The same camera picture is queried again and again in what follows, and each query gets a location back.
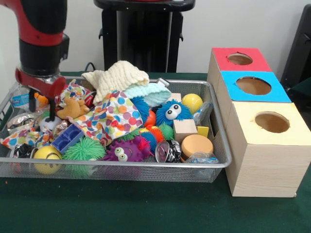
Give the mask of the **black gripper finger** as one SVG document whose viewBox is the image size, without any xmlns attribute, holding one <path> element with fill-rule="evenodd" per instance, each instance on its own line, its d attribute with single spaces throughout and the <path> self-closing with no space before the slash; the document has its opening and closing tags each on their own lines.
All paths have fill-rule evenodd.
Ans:
<svg viewBox="0 0 311 233">
<path fill-rule="evenodd" d="M 29 110 L 31 112 L 35 112 L 36 110 L 35 91 L 33 89 L 30 89 L 29 92 Z"/>
<path fill-rule="evenodd" d="M 55 101 L 54 98 L 48 98 L 50 105 L 50 120 L 55 120 Z"/>
</svg>

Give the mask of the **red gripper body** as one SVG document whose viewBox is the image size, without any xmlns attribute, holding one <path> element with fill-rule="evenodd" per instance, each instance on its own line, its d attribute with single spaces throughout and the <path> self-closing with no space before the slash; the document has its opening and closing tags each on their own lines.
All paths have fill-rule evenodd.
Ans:
<svg viewBox="0 0 311 233">
<path fill-rule="evenodd" d="M 59 96 L 66 85 L 65 77 L 59 75 L 49 78 L 40 78 L 26 74 L 21 69 L 16 68 L 15 76 L 17 82 L 21 85 L 34 89 L 41 95 L 52 99 Z"/>
</svg>

